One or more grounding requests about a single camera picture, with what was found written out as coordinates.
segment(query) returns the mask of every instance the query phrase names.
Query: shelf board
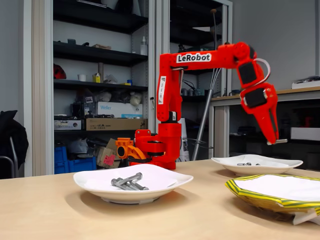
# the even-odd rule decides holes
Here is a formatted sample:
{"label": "shelf board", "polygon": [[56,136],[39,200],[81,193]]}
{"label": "shelf board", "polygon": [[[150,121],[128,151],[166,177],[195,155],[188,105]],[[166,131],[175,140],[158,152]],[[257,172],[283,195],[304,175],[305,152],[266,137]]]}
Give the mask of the shelf board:
{"label": "shelf board", "polygon": [[[210,10],[222,6],[221,3],[212,0],[171,0],[170,21],[175,24],[189,27],[212,27],[213,15]],[[215,14],[216,24],[222,22],[222,14]]]}
{"label": "shelf board", "polygon": [[133,65],[148,60],[148,56],[145,55],[68,44],[58,41],[53,42],[53,57],[125,67],[132,67]]}
{"label": "shelf board", "polygon": [[54,135],[80,135],[80,136],[89,136],[96,134],[114,134],[114,133],[135,133],[135,130],[108,130],[108,131],[87,131],[87,130],[55,130]]}
{"label": "shelf board", "polygon": [[183,103],[204,103],[207,96],[181,96]]}
{"label": "shelf board", "polygon": [[209,31],[201,31],[192,27],[185,27],[170,24],[170,42],[176,44],[183,44],[188,46],[201,46],[214,41],[214,37]]}
{"label": "shelf board", "polygon": [[131,34],[148,23],[147,17],[118,13],[76,0],[54,0],[53,19],[124,34]]}
{"label": "shelf board", "polygon": [[54,89],[77,90],[80,88],[88,88],[92,92],[99,92],[104,89],[126,89],[130,91],[148,91],[146,86],[128,86],[121,84],[97,83],[79,80],[54,79]]}
{"label": "shelf board", "polygon": [[[241,140],[246,142],[253,142],[253,143],[265,143],[267,144],[267,140],[264,136],[259,135],[249,135],[249,136],[236,136],[230,135],[231,139]],[[308,145],[320,145],[320,141],[315,140],[303,140],[303,139],[288,139],[288,144],[308,144]]]}

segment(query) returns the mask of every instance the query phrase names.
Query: shelf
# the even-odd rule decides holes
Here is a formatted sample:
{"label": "shelf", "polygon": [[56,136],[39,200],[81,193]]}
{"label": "shelf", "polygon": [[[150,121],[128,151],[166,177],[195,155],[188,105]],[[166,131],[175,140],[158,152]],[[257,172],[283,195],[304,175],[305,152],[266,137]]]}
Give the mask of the shelf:
{"label": "shelf", "polygon": [[[319,100],[320,99],[320,87],[306,87],[299,89],[284,89],[276,91],[279,102],[289,101],[306,101],[306,100]],[[211,99],[211,105],[213,106],[231,106],[240,105],[240,96],[223,96],[214,97]]]}
{"label": "shelf", "polygon": [[131,67],[148,60],[148,56],[145,55],[68,44],[58,41],[53,42],[53,57],[125,67]]}
{"label": "shelf", "polygon": [[[210,10],[222,6],[221,3],[212,0],[171,0],[170,21],[175,24],[189,27],[212,27],[213,15]],[[222,22],[222,14],[215,14],[216,24]]]}
{"label": "shelf", "polygon": [[170,42],[188,46],[201,46],[214,41],[214,37],[209,31],[201,31],[192,27],[170,24]]}
{"label": "shelf", "polygon": [[204,103],[207,96],[181,96],[183,103]]}
{"label": "shelf", "polygon": [[76,0],[54,0],[53,20],[131,34],[148,23],[148,18],[118,13],[111,8],[94,6]]}
{"label": "shelf", "polygon": [[[253,143],[267,143],[267,140],[262,135],[249,135],[249,136],[236,136],[236,135],[230,135],[230,139],[235,140],[241,140],[246,142],[253,142]],[[320,145],[320,141],[314,141],[314,140],[303,140],[303,139],[288,139],[288,144],[308,144],[308,145]]]}
{"label": "shelf", "polygon": [[114,134],[114,133],[135,133],[135,130],[109,130],[109,131],[86,131],[86,130],[55,130],[54,135],[62,136],[62,135],[81,135],[81,136],[89,136],[96,134]]}
{"label": "shelf", "polygon": [[147,91],[146,86],[128,86],[121,84],[97,83],[79,80],[54,79],[54,89],[77,90],[80,88],[88,88],[92,92],[98,92],[103,89],[127,89],[131,91]]}

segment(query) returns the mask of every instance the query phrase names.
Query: metal bolt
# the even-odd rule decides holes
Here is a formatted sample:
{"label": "metal bolt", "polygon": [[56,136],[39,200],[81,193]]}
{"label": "metal bolt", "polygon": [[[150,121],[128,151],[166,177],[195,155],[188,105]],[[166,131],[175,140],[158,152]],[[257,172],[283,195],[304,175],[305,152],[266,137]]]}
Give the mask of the metal bolt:
{"label": "metal bolt", "polygon": [[137,187],[129,184],[128,182],[126,182],[124,185],[127,186],[128,188],[130,188],[131,190],[139,191],[139,188],[137,188]]}
{"label": "metal bolt", "polygon": [[247,162],[247,163],[238,163],[237,166],[251,166],[251,162]]}
{"label": "metal bolt", "polygon": [[112,185],[112,186],[118,187],[118,188],[120,188],[120,189],[122,189],[122,190],[130,190],[130,191],[132,190],[131,188],[128,189],[127,186],[118,185],[117,183],[118,183],[118,180],[117,180],[117,179],[114,178],[114,179],[111,180],[111,185]]}
{"label": "metal bolt", "polygon": [[122,184],[125,184],[125,183],[130,182],[130,181],[135,180],[135,179],[138,179],[138,180],[142,179],[142,173],[138,172],[134,176],[130,176],[130,177],[127,177],[125,179],[122,179],[122,180],[117,182],[117,185],[122,185]]}
{"label": "metal bolt", "polygon": [[146,186],[141,186],[140,184],[136,183],[134,180],[129,182],[131,185],[135,186],[139,190],[149,190]]}

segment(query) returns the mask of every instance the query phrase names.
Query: table surface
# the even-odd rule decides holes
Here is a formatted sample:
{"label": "table surface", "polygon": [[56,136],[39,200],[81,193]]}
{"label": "table surface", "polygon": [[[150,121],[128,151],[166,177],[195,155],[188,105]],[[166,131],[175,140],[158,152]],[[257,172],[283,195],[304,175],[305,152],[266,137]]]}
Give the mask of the table surface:
{"label": "table surface", "polygon": [[79,188],[73,173],[0,180],[0,239],[319,239],[319,225],[276,221],[237,198],[225,187],[235,175],[211,160],[178,163],[176,171],[193,181],[142,205],[104,202]]}

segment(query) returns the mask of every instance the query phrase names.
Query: red robot arm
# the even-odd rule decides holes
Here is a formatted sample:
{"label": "red robot arm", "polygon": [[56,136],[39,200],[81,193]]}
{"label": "red robot arm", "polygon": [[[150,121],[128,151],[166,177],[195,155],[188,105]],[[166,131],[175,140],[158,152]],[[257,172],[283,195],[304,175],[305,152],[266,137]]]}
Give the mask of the red robot arm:
{"label": "red robot arm", "polygon": [[181,144],[181,124],[178,123],[181,118],[181,81],[183,71],[188,70],[237,69],[241,88],[244,89],[240,93],[243,109],[255,116],[268,142],[275,144],[279,138],[276,116],[278,97],[274,86],[264,82],[268,76],[265,78],[257,60],[254,49],[244,42],[225,44],[213,51],[162,54],[156,96],[156,116],[161,122],[158,134],[151,135],[149,130],[135,132],[135,147],[144,153],[143,162],[167,169],[176,168]]}

